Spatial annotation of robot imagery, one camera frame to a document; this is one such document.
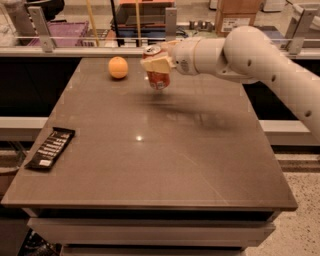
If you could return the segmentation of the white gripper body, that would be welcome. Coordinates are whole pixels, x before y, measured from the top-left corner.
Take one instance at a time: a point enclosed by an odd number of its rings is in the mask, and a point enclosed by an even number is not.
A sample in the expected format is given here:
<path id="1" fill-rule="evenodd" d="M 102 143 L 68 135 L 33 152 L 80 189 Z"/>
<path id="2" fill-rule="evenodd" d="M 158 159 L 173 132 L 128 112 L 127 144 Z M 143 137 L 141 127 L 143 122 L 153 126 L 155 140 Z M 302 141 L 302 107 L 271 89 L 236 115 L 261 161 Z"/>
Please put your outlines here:
<path id="1" fill-rule="evenodd" d="M 198 75 L 195 64 L 195 50 L 201 37 L 187 38 L 178 42 L 172 49 L 171 57 L 176 70 L 183 75 Z"/>

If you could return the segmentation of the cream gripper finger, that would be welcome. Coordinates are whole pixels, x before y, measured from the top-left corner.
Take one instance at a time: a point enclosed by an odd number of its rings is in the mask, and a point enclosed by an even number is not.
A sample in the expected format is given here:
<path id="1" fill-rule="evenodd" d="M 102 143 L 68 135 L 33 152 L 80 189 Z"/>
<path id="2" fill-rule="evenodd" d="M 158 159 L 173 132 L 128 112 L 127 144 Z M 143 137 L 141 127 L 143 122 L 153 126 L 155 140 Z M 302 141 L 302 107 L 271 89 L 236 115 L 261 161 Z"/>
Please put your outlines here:
<path id="1" fill-rule="evenodd" d="M 147 72 L 169 74 L 175 68 L 172 58 L 168 55 L 141 59 L 140 63 Z"/>
<path id="2" fill-rule="evenodd" d="M 160 47 L 164 52 L 167 52 L 168 54 L 172 53 L 173 48 L 179 44 L 179 40 L 172 40 L 172 41 L 166 41 L 166 42 L 161 42 Z"/>

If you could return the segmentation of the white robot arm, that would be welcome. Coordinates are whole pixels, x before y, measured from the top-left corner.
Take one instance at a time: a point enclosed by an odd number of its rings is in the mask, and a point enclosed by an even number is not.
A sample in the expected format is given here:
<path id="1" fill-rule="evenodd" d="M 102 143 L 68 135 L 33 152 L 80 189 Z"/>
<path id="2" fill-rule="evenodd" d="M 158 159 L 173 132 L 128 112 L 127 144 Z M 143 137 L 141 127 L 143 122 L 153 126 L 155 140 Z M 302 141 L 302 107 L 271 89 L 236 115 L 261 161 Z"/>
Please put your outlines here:
<path id="1" fill-rule="evenodd" d="M 225 38 L 192 37 L 156 48 L 141 60 L 145 71 L 260 81 L 320 140 L 320 78 L 286 57 L 259 29 L 242 26 Z"/>

